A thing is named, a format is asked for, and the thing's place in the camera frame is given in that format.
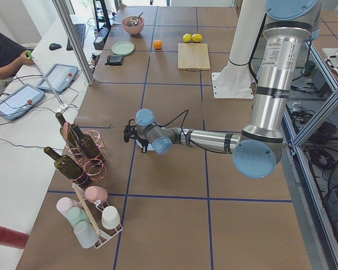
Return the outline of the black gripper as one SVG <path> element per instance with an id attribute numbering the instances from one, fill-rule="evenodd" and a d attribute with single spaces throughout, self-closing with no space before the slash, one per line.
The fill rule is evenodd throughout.
<path id="1" fill-rule="evenodd" d="M 124 134 L 124 141 L 125 142 L 129 142 L 130 139 L 138 140 L 141 144 L 141 152 L 143 154 L 147 153 L 147 151 L 148 151 L 148 140 L 139 137 L 139 135 L 137 133 L 136 125 L 127 124 L 125 126 L 124 131 L 123 131 L 123 134 Z"/>

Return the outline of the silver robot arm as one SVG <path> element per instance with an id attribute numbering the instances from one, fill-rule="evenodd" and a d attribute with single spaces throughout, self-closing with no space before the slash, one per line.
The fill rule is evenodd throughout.
<path id="1" fill-rule="evenodd" d="M 319 34 L 320 1 L 243 1 L 226 67 L 212 74 L 216 98 L 252 98 L 250 122 L 240 134 L 165 128 L 141 109 L 124 141 L 138 141 L 158 154 L 173 145 L 231 154 L 236 169 L 264 178 L 281 159 L 283 119 L 301 45 Z"/>

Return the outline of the person's hand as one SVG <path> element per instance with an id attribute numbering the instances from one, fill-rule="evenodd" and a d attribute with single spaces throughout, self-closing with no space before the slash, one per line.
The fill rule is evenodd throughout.
<path id="1" fill-rule="evenodd" d="M 20 63 L 22 65 L 33 65 L 34 62 L 31 57 L 30 51 L 24 51 L 19 57 Z"/>

